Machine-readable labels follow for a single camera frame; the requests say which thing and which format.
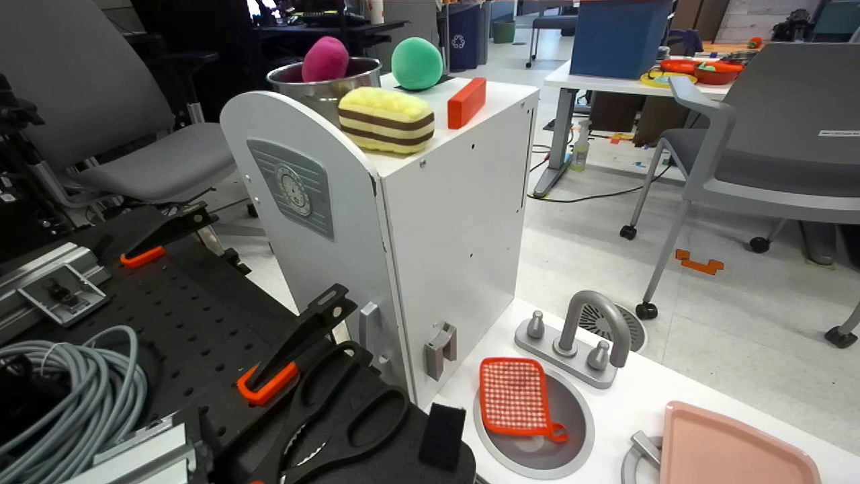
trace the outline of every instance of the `red block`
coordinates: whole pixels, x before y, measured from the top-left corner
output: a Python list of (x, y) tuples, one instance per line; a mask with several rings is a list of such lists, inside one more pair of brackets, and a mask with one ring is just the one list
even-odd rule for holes
[(487, 79), (475, 78), (448, 100), (448, 129), (466, 126), (487, 101)]

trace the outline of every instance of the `floor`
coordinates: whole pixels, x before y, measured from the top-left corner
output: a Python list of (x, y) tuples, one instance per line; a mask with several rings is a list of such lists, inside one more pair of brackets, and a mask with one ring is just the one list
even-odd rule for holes
[[(519, 29), (517, 41), (528, 41), (528, 34)], [(526, 70), (527, 45), (491, 44), (489, 64), (460, 75), (539, 86), (569, 57), (571, 45), (570, 38), (544, 32), (537, 61)], [(540, 126), (555, 117), (557, 98), (557, 90), (542, 89)], [(550, 138), (550, 132), (539, 131), (534, 142), (549, 144)], [(629, 143), (595, 140), (589, 168), (570, 171), (550, 196), (570, 199), (633, 188), (641, 175), (630, 167), (650, 156), (650, 150)], [(535, 154), (532, 163), (542, 159)], [(540, 172), (531, 175), (532, 184)], [(635, 193), (574, 204), (530, 199), (517, 296), (564, 314), (573, 293), (595, 289), (632, 309), (673, 222), (680, 190), (669, 179), (654, 185), (634, 241), (620, 238), (618, 229), (630, 218)], [(217, 208), (242, 196), (247, 196), (242, 184), (232, 178), (207, 200)], [(244, 204), (219, 216), (222, 242), (235, 247), (253, 269), (249, 278), (295, 311), (266, 239), (242, 236), (242, 226), (257, 225)], [(766, 254), (744, 248), (744, 241), (765, 235), (772, 222), (705, 207), (691, 211), (676, 246), (689, 250), (694, 260), (723, 261), (725, 270), (706, 276), (670, 260), (654, 298), (660, 316), (645, 324), (648, 344), (642, 354), (860, 454), (860, 345), (838, 350), (822, 339), (854, 308), (860, 281), (843, 255), (835, 269), (805, 262), (795, 223)]]

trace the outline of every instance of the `gray faucet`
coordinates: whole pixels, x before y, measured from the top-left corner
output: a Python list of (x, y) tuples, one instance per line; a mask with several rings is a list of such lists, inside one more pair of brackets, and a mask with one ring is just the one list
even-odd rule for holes
[[(576, 328), (580, 325), (582, 309), (585, 305), (596, 307), (600, 311), (612, 330), (612, 353), (609, 355), (609, 363), (616, 368), (621, 368), (627, 363), (627, 355), (630, 353), (630, 329), (624, 321), (621, 311), (608, 297), (595, 291), (580, 291), (570, 298), (568, 313), (564, 316), (564, 328), (562, 335), (552, 342), (552, 348), (562, 357), (576, 355)], [(593, 353), (601, 350), (595, 348)]]
[[(576, 328), (586, 304), (603, 314), (612, 331), (613, 344), (608, 356), (606, 341), (601, 340), (597, 347), (576, 341)], [(514, 336), (516, 345), (595, 388), (609, 388), (630, 353), (630, 329), (617, 306), (601, 293), (580, 291), (570, 298), (560, 332), (545, 326), (543, 319), (543, 314), (535, 311), (531, 319), (524, 320)]]

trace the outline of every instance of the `yellow sponge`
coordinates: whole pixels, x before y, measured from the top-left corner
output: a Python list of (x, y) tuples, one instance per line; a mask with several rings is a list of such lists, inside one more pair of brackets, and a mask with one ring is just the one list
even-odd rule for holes
[(359, 87), (338, 106), (341, 131), (367, 150), (415, 153), (433, 137), (433, 109), (420, 98), (378, 87)]

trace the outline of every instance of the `green ball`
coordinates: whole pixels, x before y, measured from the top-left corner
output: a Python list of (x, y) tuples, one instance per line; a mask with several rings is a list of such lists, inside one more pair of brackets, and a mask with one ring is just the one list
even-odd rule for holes
[(391, 54), (391, 73), (404, 89), (433, 87), (442, 77), (442, 54), (421, 37), (409, 37)]

